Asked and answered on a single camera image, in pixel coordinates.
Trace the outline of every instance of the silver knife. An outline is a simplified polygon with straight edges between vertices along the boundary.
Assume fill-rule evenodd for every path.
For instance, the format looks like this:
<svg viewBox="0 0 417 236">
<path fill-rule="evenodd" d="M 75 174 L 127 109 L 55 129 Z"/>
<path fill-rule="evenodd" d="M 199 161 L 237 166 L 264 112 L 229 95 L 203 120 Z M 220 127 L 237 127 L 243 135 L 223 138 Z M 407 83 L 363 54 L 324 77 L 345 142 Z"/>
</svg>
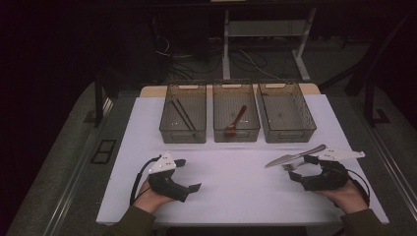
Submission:
<svg viewBox="0 0 417 236">
<path fill-rule="evenodd" d="M 265 166 L 265 168 L 275 166 L 275 165 L 278 165 L 278 164 L 281 164 L 281 163 L 284 163 L 284 162 L 287 162 L 287 161 L 290 161 L 290 160 L 293 160 L 293 159 L 297 159 L 297 158 L 299 158 L 303 155 L 306 155 L 306 154 L 316 153 L 316 152 L 319 152 L 319 151 L 324 150 L 324 149 L 326 149 L 326 145 L 320 145 L 316 148 L 313 148 L 311 150 L 307 150 L 307 151 L 299 153 L 299 154 L 287 154 L 287 155 L 284 155 L 284 156 L 282 156 L 278 159 L 275 159 L 275 160 L 271 161 L 270 163 L 268 163 Z"/>
</svg>

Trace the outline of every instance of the white tabletop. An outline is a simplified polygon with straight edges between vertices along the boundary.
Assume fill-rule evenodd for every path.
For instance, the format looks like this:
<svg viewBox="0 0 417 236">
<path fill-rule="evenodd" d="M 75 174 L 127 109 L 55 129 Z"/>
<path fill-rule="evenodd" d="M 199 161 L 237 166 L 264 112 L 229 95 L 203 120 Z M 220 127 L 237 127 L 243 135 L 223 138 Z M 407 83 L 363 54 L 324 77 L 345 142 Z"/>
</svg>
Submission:
<svg viewBox="0 0 417 236">
<path fill-rule="evenodd" d="M 187 160 L 184 167 L 176 169 L 172 179 L 186 187 L 198 183 L 202 187 L 189 195 L 185 203 L 174 202 L 160 208 L 155 214 L 156 226 L 340 223 L 342 211 L 329 200 L 304 191 L 280 167 L 264 168 L 282 155 L 321 144 L 350 149 L 326 96 L 305 97 L 318 127 L 308 143 L 267 144 L 262 129 L 255 143 L 215 143 L 212 98 L 208 97 L 207 142 L 199 145 L 165 144 L 158 130 L 164 98 L 137 98 L 96 221 L 117 222 L 129 206 L 137 173 L 148 160 L 169 150 L 175 159 Z M 342 164 L 365 178 L 356 159 Z M 321 172 L 315 165 L 300 169 L 303 175 Z M 372 188 L 371 208 L 381 222 L 388 223 Z"/>
</svg>

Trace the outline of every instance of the floor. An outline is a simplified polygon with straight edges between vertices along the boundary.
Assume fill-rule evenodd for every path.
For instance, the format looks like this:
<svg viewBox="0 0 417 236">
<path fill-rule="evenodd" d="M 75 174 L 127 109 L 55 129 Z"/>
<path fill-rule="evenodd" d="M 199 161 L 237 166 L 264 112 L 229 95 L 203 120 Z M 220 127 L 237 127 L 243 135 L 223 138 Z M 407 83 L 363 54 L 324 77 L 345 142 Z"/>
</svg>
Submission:
<svg viewBox="0 0 417 236">
<path fill-rule="evenodd" d="M 216 41 L 214 38 L 212 56 L 207 61 L 196 61 L 186 54 L 176 55 L 166 74 L 166 81 L 222 78 L 220 47 L 216 46 Z M 274 77 L 303 83 L 290 52 L 296 44 L 297 40 L 288 38 L 256 38 L 252 41 L 236 38 L 230 43 L 232 78 L 270 78 L 254 67 L 256 63 Z M 341 45 L 339 38 L 308 41 L 303 59 L 311 83 L 319 85 L 354 65 L 369 46 L 366 43 L 348 44 L 342 48 Z M 359 162 L 386 211 L 389 227 L 398 235 L 416 235 L 417 217 L 415 210 L 410 210 L 413 205 L 407 201 L 407 196 L 415 201 L 417 159 L 413 156 L 417 153 L 417 132 L 379 89 L 375 96 L 375 107 L 384 111 L 390 123 L 371 128 L 362 115 L 363 92 L 354 97 L 346 96 L 343 92 L 348 81 L 349 77 L 322 90 L 322 93 L 328 96 L 352 148 L 367 153 L 367 157 L 359 159 Z M 122 91 L 108 105 L 101 125 L 95 128 L 93 119 L 90 119 L 94 111 L 93 85 L 86 88 L 45 160 L 9 235 L 26 235 L 27 232 L 32 235 L 102 234 L 106 226 L 95 223 L 95 218 L 138 94 L 137 90 Z M 91 164 L 89 160 L 101 140 L 115 140 L 115 150 L 109 163 Z M 394 159 L 408 181 L 410 192 L 401 190 L 398 181 L 387 171 L 387 156 Z M 308 236 L 318 236 L 332 235 L 339 228 L 309 226 L 306 230 Z"/>
</svg>

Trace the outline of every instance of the sleeve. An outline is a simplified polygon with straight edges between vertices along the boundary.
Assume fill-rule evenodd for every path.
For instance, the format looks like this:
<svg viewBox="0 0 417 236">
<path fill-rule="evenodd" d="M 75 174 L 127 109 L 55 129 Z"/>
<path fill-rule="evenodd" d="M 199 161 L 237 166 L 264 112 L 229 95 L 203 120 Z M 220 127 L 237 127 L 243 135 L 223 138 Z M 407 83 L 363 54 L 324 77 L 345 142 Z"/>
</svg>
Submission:
<svg viewBox="0 0 417 236">
<path fill-rule="evenodd" d="M 152 235 L 155 219 L 154 215 L 129 206 L 120 221 L 107 228 L 104 236 L 149 236 Z"/>
<path fill-rule="evenodd" d="M 346 236 L 393 236 L 371 209 L 346 214 L 341 217 Z"/>
</svg>

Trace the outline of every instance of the plastic bin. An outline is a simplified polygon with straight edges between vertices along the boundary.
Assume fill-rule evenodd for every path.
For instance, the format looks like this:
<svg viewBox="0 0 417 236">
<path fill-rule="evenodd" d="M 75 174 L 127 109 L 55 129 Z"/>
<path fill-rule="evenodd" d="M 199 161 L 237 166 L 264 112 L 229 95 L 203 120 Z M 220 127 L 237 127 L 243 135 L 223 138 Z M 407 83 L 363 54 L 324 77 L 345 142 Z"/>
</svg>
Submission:
<svg viewBox="0 0 417 236">
<path fill-rule="evenodd" d="M 259 81 L 257 101 L 267 143 L 306 143 L 317 129 L 296 83 Z"/>
<path fill-rule="evenodd" d="M 252 81 L 219 80 L 212 86 L 214 141 L 255 142 L 261 128 Z M 235 120 L 235 129 L 228 129 Z"/>
<path fill-rule="evenodd" d="M 205 81 L 168 85 L 159 131 L 166 144 L 203 144 L 207 129 Z"/>
</svg>

